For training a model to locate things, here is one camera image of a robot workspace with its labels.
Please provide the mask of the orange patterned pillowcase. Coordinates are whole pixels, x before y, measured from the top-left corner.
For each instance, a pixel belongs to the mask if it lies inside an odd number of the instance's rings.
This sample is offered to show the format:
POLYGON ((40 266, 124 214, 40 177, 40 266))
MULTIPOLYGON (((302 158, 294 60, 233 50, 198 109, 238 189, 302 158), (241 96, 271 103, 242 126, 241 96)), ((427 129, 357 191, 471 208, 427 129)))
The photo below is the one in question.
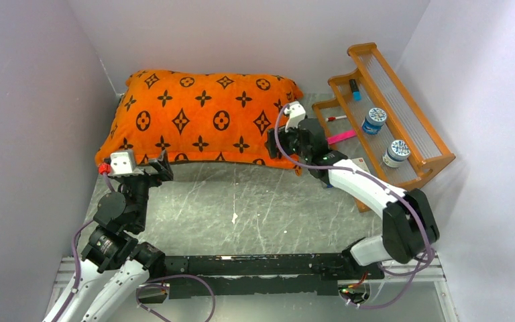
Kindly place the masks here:
POLYGON ((125 84, 127 90, 96 153, 96 164, 113 152, 131 150, 140 165, 166 152, 172 163, 294 168, 283 157, 271 157, 266 148, 268 130, 286 123, 279 115, 281 108, 303 97, 290 78, 139 70, 125 84))

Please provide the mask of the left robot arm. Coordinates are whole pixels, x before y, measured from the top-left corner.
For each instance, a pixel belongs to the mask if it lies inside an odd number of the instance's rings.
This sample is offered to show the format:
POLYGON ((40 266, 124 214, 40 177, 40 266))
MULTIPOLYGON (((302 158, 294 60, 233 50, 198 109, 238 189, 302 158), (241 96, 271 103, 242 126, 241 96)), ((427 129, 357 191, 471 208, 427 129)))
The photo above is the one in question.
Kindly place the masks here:
POLYGON ((113 152, 98 167, 109 192, 91 219, 96 225, 81 252, 72 239, 75 270, 45 321, 107 321, 141 284, 165 273, 165 254, 136 238, 146 227, 149 190, 174 178, 166 150, 149 158, 149 173, 132 150, 113 152))

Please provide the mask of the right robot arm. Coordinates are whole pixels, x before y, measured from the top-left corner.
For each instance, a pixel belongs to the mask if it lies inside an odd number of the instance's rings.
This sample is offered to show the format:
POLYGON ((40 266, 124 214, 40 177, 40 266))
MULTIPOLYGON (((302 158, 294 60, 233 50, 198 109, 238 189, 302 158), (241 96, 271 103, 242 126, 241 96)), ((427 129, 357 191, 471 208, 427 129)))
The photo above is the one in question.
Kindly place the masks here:
POLYGON ((267 131, 266 147, 270 156, 290 160, 309 170, 325 184, 341 189, 368 206, 382 220, 380 235, 354 242, 342 259, 342 270, 359 278, 368 265, 395 260, 431 261, 432 244, 439 239, 431 206, 420 189, 406 191, 362 170, 347 155, 329 147, 317 119, 303 119, 296 127, 282 126, 267 131))

